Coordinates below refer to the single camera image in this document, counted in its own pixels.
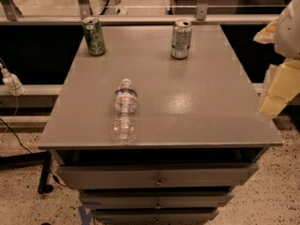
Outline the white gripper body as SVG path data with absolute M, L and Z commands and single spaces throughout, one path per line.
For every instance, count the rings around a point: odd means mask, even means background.
M 279 15 L 274 44 L 277 53 L 300 59 L 300 0 L 292 0 Z

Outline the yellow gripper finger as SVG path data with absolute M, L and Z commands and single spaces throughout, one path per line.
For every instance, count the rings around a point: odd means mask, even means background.
M 300 93 L 300 61 L 286 59 L 267 69 L 256 116 L 262 120 L 276 118 Z
M 278 19 L 271 21 L 254 36 L 253 40 L 261 44 L 273 43 L 275 41 L 277 24 L 278 24 Z

